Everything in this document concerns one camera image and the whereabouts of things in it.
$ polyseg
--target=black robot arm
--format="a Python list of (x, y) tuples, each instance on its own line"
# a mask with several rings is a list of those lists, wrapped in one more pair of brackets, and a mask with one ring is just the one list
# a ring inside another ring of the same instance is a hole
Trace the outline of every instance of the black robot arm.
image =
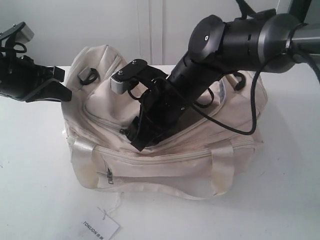
[(0, 33), (0, 95), (18, 101), (70, 101), (72, 92), (63, 86), (65, 71), (36, 65), (23, 55), (34, 33), (21, 22)]
[[(148, 89), (138, 99), (139, 116), (121, 131), (139, 151), (171, 136), (178, 119), (190, 107), (233, 132), (254, 133), (257, 123), (255, 84), (260, 72), (284, 73), (296, 63), (307, 62), (320, 78), (315, 62), (320, 60), (317, 58), (320, 54), (320, 26), (301, 24), (289, 14), (276, 15), (274, 9), (256, 13), (245, 1), (237, 2), (242, 13), (240, 18), (223, 22), (210, 15), (198, 23), (191, 34), (187, 52), (168, 77), (162, 72), (143, 79), (148, 82), (145, 84)], [(253, 125), (246, 132), (210, 118), (194, 105), (212, 83), (240, 70), (256, 72), (251, 88)], [(112, 76), (111, 88), (119, 94), (126, 90), (130, 93), (141, 76), (150, 71), (154, 69), (145, 61), (136, 59)]]

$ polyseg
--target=white table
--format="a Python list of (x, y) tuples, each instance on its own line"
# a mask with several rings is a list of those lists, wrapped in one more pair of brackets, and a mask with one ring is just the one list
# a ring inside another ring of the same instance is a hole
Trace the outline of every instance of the white table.
[[(320, 239), (320, 85), (304, 64), (262, 78), (265, 144), (249, 171), (227, 194), (204, 201), (124, 194), (113, 239)], [(78, 212), (114, 205), (116, 193), (77, 182), (59, 103), (2, 97), (0, 104), (1, 240), (57, 239)]]

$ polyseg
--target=white bag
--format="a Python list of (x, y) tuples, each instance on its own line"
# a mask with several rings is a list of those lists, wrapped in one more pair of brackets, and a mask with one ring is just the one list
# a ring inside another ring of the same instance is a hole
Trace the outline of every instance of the white bag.
[[(126, 65), (112, 47), (86, 47), (74, 59), (66, 78), (72, 100), (62, 102), (71, 163), (82, 186), (105, 192), (160, 192), (186, 199), (224, 194), (234, 175), (245, 171), (258, 144), (259, 131), (239, 135), (201, 117), (191, 108), (181, 117), (178, 133), (141, 152), (119, 133), (139, 114), (140, 104), (126, 92), (114, 93), (110, 77)], [(80, 84), (78, 74), (94, 68), (99, 78)], [(233, 128), (248, 131), (252, 126), (250, 87), (253, 73), (241, 72), (246, 86), (235, 92), (227, 78), (215, 82), (214, 103), (203, 111)], [(139, 96), (139, 84), (133, 95)], [(211, 99), (205, 92), (198, 102)], [(257, 116), (267, 94), (259, 79), (256, 86)]]

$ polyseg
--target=paper tag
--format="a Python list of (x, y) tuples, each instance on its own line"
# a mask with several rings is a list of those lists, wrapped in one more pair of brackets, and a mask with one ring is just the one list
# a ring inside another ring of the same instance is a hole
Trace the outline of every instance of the paper tag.
[(62, 240), (109, 240), (119, 225), (99, 207), (79, 217), (74, 224), (60, 233)]

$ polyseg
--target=bag strap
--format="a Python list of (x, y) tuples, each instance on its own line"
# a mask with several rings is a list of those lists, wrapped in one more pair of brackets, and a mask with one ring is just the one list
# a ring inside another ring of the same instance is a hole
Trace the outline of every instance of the bag strap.
[(215, 195), (224, 194), (233, 182), (235, 172), (234, 150), (229, 140), (215, 143), (214, 148), (211, 149), (212, 193), (207, 197), (193, 196), (172, 186), (149, 182), (130, 182), (118, 186), (115, 183), (112, 187), (104, 187), (106, 185), (106, 176), (98, 173), (92, 162), (92, 152), (94, 149), (94, 143), (81, 137), (78, 137), (72, 146), (71, 163), (75, 176), (79, 183), (88, 189), (109, 193), (154, 192), (190, 200), (203, 200)]

